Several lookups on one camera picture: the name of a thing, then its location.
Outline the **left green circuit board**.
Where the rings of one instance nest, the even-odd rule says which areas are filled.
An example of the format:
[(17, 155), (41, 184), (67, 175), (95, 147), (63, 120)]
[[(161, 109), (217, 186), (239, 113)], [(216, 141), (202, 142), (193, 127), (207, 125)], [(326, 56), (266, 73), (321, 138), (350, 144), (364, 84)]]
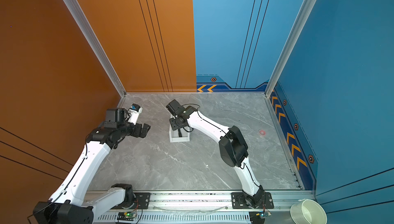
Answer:
[(119, 212), (116, 218), (118, 223), (137, 224), (140, 219), (140, 214), (136, 212)]

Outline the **right green circuit board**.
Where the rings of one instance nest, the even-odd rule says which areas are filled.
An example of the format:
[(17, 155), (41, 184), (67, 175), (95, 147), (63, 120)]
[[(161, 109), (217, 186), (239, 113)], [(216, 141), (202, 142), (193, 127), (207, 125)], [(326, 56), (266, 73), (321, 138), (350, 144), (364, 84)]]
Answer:
[(249, 212), (249, 220), (251, 224), (265, 224), (266, 219), (270, 216), (271, 212), (268, 210)]

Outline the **white plastic bin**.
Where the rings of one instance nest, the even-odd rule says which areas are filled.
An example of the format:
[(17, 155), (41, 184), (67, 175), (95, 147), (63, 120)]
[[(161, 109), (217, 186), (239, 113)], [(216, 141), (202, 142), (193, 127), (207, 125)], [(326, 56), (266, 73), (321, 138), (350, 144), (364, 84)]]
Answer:
[(180, 127), (174, 123), (169, 127), (169, 140), (171, 143), (186, 143), (190, 142), (190, 133), (187, 127)]

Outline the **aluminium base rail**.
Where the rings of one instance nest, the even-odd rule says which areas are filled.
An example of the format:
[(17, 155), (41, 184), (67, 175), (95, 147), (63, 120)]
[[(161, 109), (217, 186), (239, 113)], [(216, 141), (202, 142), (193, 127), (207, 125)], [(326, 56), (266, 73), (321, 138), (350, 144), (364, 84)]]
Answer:
[[(249, 212), (270, 211), (265, 224), (291, 224), (290, 208), (305, 200), (314, 199), (311, 191), (268, 190), (274, 201), (274, 209), (233, 209), (231, 193), (236, 190), (150, 191), (146, 210), (113, 210), (102, 214), (94, 224), (125, 224), (116, 222), (119, 212), (140, 214), (137, 224), (251, 224)], [(89, 203), (105, 191), (89, 191), (84, 202)]]

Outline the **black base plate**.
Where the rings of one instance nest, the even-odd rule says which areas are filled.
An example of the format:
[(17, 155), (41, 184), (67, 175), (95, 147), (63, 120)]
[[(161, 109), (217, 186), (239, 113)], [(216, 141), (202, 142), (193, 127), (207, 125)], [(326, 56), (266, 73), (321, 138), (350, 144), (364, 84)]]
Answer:
[(125, 200), (120, 204), (112, 207), (113, 210), (146, 210), (149, 207), (151, 194), (149, 192), (135, 193), (126, 195)]
[(269, 192), (264, 192), (259, 200), (244, 192), (233, 192), (231, 202), (233, 209), (274, 209), (274, 201)]

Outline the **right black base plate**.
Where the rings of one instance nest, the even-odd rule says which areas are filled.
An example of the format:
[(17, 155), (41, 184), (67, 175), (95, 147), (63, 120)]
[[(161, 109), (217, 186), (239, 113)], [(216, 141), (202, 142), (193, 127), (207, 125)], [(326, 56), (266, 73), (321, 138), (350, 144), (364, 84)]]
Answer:
[(231, 202), (233, 209), (274, 209), (274, 201), (269, 192), (264, 192), (259, 200), (244, 192), (233, 192)]

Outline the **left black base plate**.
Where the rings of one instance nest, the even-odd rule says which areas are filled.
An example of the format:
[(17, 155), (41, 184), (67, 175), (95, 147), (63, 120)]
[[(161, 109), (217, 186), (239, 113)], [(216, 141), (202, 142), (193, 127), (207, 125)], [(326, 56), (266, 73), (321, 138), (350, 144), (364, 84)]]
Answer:
[(149, 192), (135, 193), (126, 195), (125, 200), (120, 204), (112, 207), (113, 210), (146, 210), (149, 207), (151, 194)]

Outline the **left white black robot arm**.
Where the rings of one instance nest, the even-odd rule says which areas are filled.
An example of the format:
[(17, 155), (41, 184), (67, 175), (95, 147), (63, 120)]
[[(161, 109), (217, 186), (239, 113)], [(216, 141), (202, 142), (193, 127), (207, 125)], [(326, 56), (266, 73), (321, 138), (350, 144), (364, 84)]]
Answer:
[(145, 138), (151, 126), (137, 123), (142, 108), (132, 104), (129, 109), (106, 111), (106, 119), (85, 139), (85, 147), (66, 179), (47, 201), (35, 206), (32, 217), (39, 224), (92, 224), (115, 206), (137, 208), (132, 185), (115, 184), (107, 192), (84, 202), (88, 187), (100, 165), (111, 150), (126, 137)]

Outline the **white round bucket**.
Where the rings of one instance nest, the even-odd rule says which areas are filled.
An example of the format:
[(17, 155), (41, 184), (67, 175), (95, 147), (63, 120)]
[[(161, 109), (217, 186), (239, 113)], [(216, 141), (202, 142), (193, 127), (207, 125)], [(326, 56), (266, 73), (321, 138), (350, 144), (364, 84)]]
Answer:
[(290, 216), (295, 224), (327, 224), (324, 209), (314, 200), (302, 200), (290, 208)]

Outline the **left aluminium corner post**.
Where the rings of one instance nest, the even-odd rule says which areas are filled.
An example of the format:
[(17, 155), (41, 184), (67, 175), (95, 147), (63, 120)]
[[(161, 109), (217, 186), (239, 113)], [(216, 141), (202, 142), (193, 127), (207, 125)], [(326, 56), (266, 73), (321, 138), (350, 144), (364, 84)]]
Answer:
[(71, 13), (81, 32), (83, 33), (85, 39), (87, 40), (92, 51), (94, 52), (103, 69), (105, 70), (107, 76), (111, 80), (116, 91), (118, 92), (120, 97), (123, 98), (127, 94), (127, 92), (78, 0), (63, 0), (63, 2)]

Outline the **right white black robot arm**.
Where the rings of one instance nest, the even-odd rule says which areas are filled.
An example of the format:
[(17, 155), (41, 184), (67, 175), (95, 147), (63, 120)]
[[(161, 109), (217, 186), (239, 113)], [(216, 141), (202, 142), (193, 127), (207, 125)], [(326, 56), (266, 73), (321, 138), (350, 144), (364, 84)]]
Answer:
[(248, 145), (240, 129), (221, 125), (203, 115), (198, 108), (192, 105), (185, 107), (175, 99), (166, 109), (172, 115), (169, 122), (173, 131), (189, 127), (218, 143), (221, 159), (234, 168), (241, 182), (247, 205), (254, 209), (262, 208), (266, 192), (254, 175), (249, 161)]

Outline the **right aluminium corner post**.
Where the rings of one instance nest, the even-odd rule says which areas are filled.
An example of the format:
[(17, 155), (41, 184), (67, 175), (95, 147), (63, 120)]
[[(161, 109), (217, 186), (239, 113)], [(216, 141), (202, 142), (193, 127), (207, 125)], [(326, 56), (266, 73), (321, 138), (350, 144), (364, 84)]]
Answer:
[(278, 61), (274, 67), (272, 75), (269, 79), (267, 88), (265, 90), (265, 97), (269, 98), (276, 86), (285, 66), (286, 63), (301, 35), (301, 32), (312, 12), (315, 3), (317, 0), (303, 0), (299, 12), (294, 20), (292, 28), (289, 32), (285, 45), (282, 49), (282, 52), (278, 58)]

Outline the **green circuit board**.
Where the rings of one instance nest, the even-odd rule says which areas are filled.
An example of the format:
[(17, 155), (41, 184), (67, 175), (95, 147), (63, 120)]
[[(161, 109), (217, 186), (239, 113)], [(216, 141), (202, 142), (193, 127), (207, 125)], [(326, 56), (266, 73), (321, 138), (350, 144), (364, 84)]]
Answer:
[(136, 212), (119, 212), (116, 218), (118, 223), (137, 224), (140, 219), (140, 214)]
[(265, 224), (266, 219), (270, 216), (271, 212), (268, 210), (249, 212), (249, 220), (251, 224)]

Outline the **aluminium corner post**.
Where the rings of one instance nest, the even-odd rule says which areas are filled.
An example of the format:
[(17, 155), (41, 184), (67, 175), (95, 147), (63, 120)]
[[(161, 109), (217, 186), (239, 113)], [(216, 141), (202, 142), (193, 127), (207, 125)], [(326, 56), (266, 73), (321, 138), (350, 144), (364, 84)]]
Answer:
[(269, 98), (276, 86), (285, 66), (286, 63), (301, 35), (301, 32), (312, 12), (315, 3), (317, 0), (303, 0), (299, 12), (294, 20), (292, 28), (289, 32), (285, 45), (282, 49), (282, 52), (278, 58), (278, 61), (274, 67), (272, 75), (269, 79), (267, 88), (265, 90), (265, 97)]
[(123, 98), (127, 94), (127, 92), (78, 0), (63, 0), (63, 2), (71, 13), (81, 32), (83, 33), (85, 39), (87, 40), (92, 51), (94, 52), (103, 69), (105, 70), (107, 76), (111, 80), (116, 91), (118, 92), (120, 97)]

